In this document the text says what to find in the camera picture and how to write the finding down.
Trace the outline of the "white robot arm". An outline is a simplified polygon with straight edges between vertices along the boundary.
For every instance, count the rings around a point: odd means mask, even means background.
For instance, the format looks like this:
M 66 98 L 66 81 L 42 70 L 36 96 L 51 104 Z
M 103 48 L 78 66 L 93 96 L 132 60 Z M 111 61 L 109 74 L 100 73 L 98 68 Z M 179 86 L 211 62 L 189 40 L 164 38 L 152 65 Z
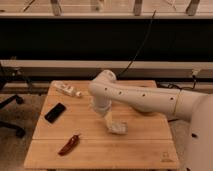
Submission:
M 117 84 L 111 70 L 99 73 L 88 91 L 93 96 L 93 109 L 102 116 L 108 114 L 115 100 L 143 113 L 159 112 L 188 121 L 185 168 L 213 171 L 213 94 Z

